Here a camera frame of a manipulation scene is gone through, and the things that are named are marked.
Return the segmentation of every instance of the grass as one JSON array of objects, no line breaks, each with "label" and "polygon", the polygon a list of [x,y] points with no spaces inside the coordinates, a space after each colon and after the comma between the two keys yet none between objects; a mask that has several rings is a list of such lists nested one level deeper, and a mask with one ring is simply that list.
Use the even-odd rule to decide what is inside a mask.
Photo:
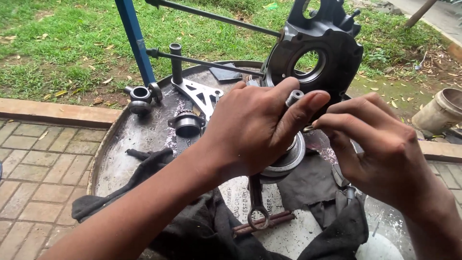
[{"label": "grass", "polygon": [[[183,0],[182,4],[278,31],[292,1],[277,1],[278,8],[262,6],[274,0]],[[165,7],[157,9],[134,0],[147,47],[183,45],[185,56],[203,60],[264,61],[275,38],[222,22]],[[316,1],[311,1],[316,8]],[[345,5],[347,13],[353,10]],[[439,44],[439,34],[418,23],[402,29],[405,18],[363,9],[356,20],[363,26],[357,41],[364,46],[360,70],[380,75],[397,63],[415,62],[410,50]],[[0,2],[0,97],[79,103],[80,97],[120,91],[126,84],[141,84],[127,36],[113,1],[3,0]],[[5,37],[16,36],[13,41]],[[170,74],[170,60],[151,60],[157,79]],[[309,70],[316,55],[306,55],[297,68]],[[114,78],[107,85],[103,81]],[[55,97],[58,91],[66,94]]]}]

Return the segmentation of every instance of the metal bracket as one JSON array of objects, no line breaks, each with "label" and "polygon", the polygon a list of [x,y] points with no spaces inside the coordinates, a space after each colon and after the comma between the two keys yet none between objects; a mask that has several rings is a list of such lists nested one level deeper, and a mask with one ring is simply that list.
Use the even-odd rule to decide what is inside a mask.
[{"label": "metal bracket", "polygon": [[206,121],[209,121],[213,114],[212,99],[210,97],[215,99],[217,94],[219,97],[224,94],[221,89],[207,87],[187,79],[183,79],[180,84],[176,84],[172,80],[172,85],[194,102],[199,110],[204,113]]}]

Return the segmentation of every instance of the fingernail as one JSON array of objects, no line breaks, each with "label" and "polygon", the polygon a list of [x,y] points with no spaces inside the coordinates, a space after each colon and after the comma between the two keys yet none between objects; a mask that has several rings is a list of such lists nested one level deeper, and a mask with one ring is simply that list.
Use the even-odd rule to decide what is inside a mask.
[{"label": "fingernail", "polygon": [[310,101],[310,108],[312,110],[319,110],[329,101],[329,97],[323,93],[317,93]]}]

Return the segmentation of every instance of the right hand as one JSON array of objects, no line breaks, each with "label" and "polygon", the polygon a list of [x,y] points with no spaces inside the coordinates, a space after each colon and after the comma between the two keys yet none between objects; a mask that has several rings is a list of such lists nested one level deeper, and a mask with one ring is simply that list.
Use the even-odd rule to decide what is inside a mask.
[{"label": "right hand", "polygon": [[[451,197],[429,168],[414,129],[377,93],[332,105],[313,125],[329,137],[345,178],[403,214],[432,210],[442,194]],[[356,154],[350,139],[364,153]]]}]

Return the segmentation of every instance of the forearm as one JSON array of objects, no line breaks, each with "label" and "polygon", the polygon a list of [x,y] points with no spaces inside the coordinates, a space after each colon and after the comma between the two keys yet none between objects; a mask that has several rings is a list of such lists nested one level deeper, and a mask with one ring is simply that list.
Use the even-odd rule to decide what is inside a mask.
[{"label": "forearm", "polygon": [[405,220],[417,259],[462,259],[462,220],[448,189],[436,188],[426,209],[405,214]]},{"label": "forearm", "polygon": [[219,185],[218,167],[206,165],[201,160],[205,156],[196,145],[190,147],[79,225],[41,259],[136,259],[186,205]]}]

